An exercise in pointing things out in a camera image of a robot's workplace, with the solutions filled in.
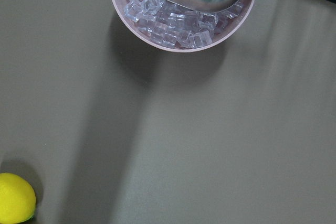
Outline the pink bowl of ice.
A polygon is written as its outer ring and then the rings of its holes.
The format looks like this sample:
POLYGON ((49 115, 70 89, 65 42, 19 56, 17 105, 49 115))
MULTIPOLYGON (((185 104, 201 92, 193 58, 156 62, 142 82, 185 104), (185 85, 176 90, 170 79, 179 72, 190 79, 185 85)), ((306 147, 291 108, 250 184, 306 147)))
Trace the pink bowl of ice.
POLYGON ((255 0, 238 0, 216 13, 193 11, 165 0, 112 0, 125 27, 165 51, 197 52, 218 45, 238 30, 255 0))

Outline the yellow lemon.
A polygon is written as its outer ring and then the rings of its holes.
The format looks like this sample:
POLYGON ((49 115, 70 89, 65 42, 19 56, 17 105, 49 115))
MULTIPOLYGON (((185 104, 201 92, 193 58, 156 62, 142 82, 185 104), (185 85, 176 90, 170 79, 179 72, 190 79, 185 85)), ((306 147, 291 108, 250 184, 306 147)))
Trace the yellow lemon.
POLYGON ((36 209, 36 194, 30 183, 18 175, 1 173, 1 223, 30 220, 36 209))

